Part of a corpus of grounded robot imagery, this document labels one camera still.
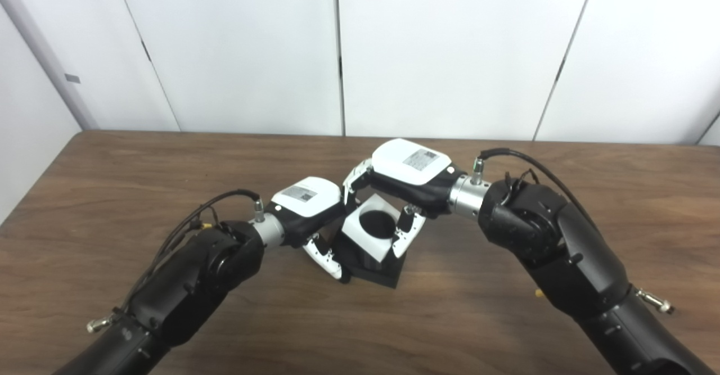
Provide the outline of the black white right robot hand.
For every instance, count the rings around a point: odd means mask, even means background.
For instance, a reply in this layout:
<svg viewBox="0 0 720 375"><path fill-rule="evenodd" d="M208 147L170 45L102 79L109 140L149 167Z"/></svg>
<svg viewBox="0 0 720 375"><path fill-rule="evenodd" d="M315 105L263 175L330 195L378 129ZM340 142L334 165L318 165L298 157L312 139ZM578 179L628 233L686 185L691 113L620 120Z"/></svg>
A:
<svg viewBox="0 0 720 375"><path fill-rule="evenodd" d="M345 178L345 211L353 215L360 209L357 215L365 214L365 204L358 203L357 193L367 187L406 204L399 211L388 212L394 220L388 238L360 234L362 227L352 227L347 236L377 262L389 253L403 257L427 219L452 213L452 188L465 176L465 171L442 152L401 138L385 142Z"/></svg>

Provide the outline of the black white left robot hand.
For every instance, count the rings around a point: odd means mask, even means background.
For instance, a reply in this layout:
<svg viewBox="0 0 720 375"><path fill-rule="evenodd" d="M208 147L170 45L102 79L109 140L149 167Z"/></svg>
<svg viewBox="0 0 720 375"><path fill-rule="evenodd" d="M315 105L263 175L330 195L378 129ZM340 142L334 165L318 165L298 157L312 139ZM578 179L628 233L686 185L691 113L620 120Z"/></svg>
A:
<svg viewBox="0 0 720 375"><path fill-rule="evenodd" d="M348 283L349 270L321 233L344 213L339 186L309 176L274 194L254 227L265 246L303 249L334 280Z"/></svg>

